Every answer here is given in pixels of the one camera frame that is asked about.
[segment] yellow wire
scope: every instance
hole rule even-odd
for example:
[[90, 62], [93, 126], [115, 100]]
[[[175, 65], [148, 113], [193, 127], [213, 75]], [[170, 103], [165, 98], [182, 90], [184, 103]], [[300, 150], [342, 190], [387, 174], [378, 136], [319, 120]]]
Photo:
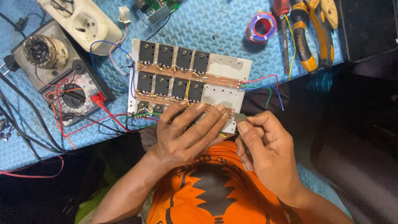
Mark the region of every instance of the yellow wire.
[[289, 19], [287, 18], [286, 14], [285, 14], [285, 19], [287, 21], [287, 24], [289, 25], [289, 30], [290, 30], [290, 33], [292, 34], [293, 46], [295, 47], [295, 54], [293, 54], [293, 58], [292, 58], [292, 61], [290, 62], [290, 68], [289, 68], [289, 81], [290, 81], [291, 80], [290, 75], [292, 74], [292, 65], [293, 65], [293, 61], [295, 60], [295, 57], [296, 57], [296, 43], [295, 43], [295, 38], [293, 35], [292, 28], [290, 27]]
[[188, 100], [188, 93], [189, 93], [189, 86], [191, 85], [191, 80], [188, 80], [187, 90], [185, 91], [185, 96]]

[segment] orange t-shirt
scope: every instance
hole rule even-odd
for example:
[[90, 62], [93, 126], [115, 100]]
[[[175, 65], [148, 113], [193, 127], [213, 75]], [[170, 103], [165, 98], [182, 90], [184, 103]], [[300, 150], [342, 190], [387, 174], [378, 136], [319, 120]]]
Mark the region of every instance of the orange t-shirt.
[[147, 224], [287, 224], [278, 198], [244, 170], [235, 143], [210, 148], [158, 184]]

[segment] hand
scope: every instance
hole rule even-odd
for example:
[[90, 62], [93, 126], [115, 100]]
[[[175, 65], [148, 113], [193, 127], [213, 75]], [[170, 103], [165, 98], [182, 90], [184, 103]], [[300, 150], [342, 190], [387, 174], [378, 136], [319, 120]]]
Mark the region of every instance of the hand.
[[239, 122], [240, 135], [235, 140], [244, 168], [247, 171], [254, 168], [264, 186], [283, 202], [292, 200], [302, 187], [292, 136], [269, 111], [247, 119], [247, 122]]
[[181, 100], [169, 106], [158, 121], [158, 142], [150, 148], [167, 169], [191, 164], [209, 148], [228, 120], [223, 105], [215, 106], [197, 124], [186, 130], [205, 110], [204, 103], [191, 106], [184, 113], [172, 118], [185, 109], [188, 101]]

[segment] person's right hand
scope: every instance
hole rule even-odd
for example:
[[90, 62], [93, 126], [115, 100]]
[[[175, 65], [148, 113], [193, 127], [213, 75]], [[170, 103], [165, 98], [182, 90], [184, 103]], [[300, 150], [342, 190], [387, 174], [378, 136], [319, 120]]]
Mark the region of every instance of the person's right hand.
[[297, 173], [292, 136], [269, 111], [247, 119], [238, 124], [236, 154], [244, 168], [247, 171], [254, 168], [264, 186], [279, 199], [292, 200], [303, 187]]

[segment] person's left hand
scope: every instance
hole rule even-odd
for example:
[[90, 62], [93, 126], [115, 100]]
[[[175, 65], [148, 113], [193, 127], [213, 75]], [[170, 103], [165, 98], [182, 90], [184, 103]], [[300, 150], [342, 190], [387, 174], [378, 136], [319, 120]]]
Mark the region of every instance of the person's left hand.
[[150, 148], [150, 152], [156, 155], [167, 169], [191, 164], [212, 144], [218, 143], [219, 139], [216, 137], [228, 120], [228, 112], [219, 104], [197, 124], [186, 130], [187, 126], [204, 112], [205, 104], [197, 103], [173, 120], [173, 117], [186, 106], [186, 100], [172, 104], [158, 121], [158, 142]]

